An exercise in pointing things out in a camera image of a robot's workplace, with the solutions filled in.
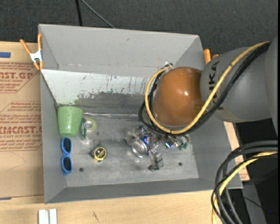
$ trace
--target green cup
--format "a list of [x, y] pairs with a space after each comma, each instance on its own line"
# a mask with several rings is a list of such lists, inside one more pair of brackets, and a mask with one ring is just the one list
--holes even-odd
[[78, 134], [83, 110], [74, 106], [62, 106], [57, 109], [58, 129], [63, 137], [75, 137]]

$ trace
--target cardboard sheet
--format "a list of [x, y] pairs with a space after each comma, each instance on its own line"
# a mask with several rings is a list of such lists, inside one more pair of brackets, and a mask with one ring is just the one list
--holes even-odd
[[40, 72], [19, 42], [0, 51], [11, 53], [0, 58], [0, 198], [42, 195]]

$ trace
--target white object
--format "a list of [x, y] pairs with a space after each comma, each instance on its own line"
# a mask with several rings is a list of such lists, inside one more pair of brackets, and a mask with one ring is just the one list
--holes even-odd
[[39, 210], [38, 224], [57, 224], [57, 209]]

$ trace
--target blue sunglasses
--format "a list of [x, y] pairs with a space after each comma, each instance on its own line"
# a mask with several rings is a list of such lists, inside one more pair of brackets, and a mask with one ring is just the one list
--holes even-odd
[[63, 169], [63, 174], [66, 176], [73, 170], [72, 161], [70, 158], [70, 153], [72, 149], [72, 141], [68, 137], [63, 137], [61, 140], [61, 149], [63, 151], [63, 158], [61, 159], [61, 166]]

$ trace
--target gray bin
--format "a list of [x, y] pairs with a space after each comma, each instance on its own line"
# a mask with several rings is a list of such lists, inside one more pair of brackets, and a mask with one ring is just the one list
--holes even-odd
[[[214, 188], [216, 171], [231, 151], [222, 121], [211, 118], [189, 135], [190, 147], [162, 150], [164, 167], [147, 169], [136, 157], [124, 130], [135, 118], [149, 78], [166, 63], [203, 70], [199, 36], [106, 28], [40, 25], [42, 141], [45, 203], [156, 195]], [[73, 138], [73, 172], [63, 175], [56, 107], [76, 105], [84, 112], [124, 118], [92, 117], [108, 155], [95, 162], [92, 143]], [[239, 177], [231, 187], [240, 187]]]

